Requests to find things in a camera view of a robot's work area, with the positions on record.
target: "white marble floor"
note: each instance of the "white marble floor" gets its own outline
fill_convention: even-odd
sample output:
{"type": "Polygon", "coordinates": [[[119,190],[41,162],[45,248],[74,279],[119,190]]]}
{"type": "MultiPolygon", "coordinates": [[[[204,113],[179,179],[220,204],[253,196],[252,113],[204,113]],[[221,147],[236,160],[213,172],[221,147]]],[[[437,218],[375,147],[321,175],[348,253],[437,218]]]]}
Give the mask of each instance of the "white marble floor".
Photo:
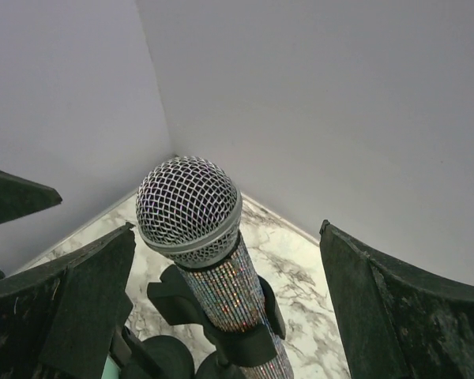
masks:
{"type": "MultiPolygon", "coordinates": [[[[34,265],[41,265],[102,237],[126,221],[137,225],[135,196],[64,241],[34,265]]],[[[350,378],[323,272],[319,248],[252,201],[243,205],[241,232],[256,271],[272,286],[287,326],[285,341],[296,379],[350,378]]],[[[134,264],[126,292],[134,302],[128,326],[141,339],[176,336],[191,350],[195,363],[214,349],[198,325],[171,327],[147,299],[149,282],[158,281],[170,261],[151,251],[135,229],[134,264]]]]}

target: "microphone handle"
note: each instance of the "microphone handle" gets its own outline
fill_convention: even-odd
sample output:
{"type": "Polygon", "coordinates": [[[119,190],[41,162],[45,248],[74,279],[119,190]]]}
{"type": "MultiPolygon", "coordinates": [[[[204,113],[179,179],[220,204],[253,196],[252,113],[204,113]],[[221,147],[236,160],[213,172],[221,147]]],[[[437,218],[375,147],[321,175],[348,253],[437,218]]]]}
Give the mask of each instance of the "microphone handle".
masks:
{"type": "Polygon", "coordinates": [[[236,247],[220,263],[198,270],[178,267],[207,318],[220,331],[245,332],[258,323],[269,330],[277,356],[261,366],[240,367],[246,379],[293,379],[281,339],[265,314],[265,296],[240,232],[236,247]]]}

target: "microphone head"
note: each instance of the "microphone head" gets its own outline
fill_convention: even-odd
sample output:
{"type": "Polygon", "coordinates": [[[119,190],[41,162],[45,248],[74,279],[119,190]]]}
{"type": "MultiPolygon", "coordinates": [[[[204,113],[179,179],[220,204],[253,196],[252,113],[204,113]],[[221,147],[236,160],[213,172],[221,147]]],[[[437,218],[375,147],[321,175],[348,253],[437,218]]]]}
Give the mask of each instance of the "microphone head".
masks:
{"type": "Polygon", "coordinates": [[[204,268],[236,243],[242,206],[239,189],[214,163],[176,157],[139,186],[138,230],[146,245],[176,264],[204,268]]]}

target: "white wall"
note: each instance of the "white wall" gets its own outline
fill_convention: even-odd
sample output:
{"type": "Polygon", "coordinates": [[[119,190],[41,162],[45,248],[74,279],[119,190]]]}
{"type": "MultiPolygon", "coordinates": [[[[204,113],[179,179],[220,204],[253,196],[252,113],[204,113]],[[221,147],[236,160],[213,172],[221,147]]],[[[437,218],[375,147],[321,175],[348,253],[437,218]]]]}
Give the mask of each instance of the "white wall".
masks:
{"type": "Polygon", "coordinates": [[[474,284],[474,0],[137,0],[175,152],[474,284]]]}
{"type": "Polygon", "coordinates": [[[64,199],[0,226],[2,269],[69,235],[170,155],[133,0],[0,0],[0,170],[64,199]]]}

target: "microphone stand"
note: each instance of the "microphone stand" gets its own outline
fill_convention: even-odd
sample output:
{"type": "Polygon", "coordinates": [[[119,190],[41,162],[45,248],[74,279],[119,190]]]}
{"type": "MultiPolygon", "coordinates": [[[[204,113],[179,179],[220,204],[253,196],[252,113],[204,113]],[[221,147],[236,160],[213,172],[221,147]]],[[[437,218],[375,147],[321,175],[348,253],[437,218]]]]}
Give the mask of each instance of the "microphone stand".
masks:
{"type": "MultiPolygon", "coordinates": [[[[258,277],[265,296],[265,314],[273,332],[286,337],[284,320],[269,283],[258,277]]],[[[268,328],[260,323],[246,332],[222,332],[205,315],[175,265],[167,267],[159,283],[148,285],[147,295],[169,325],[197,324],[215,347],[200,365],[196,379],[245,379],[239,367],[266,364],[277,355],[268,328]]]]}

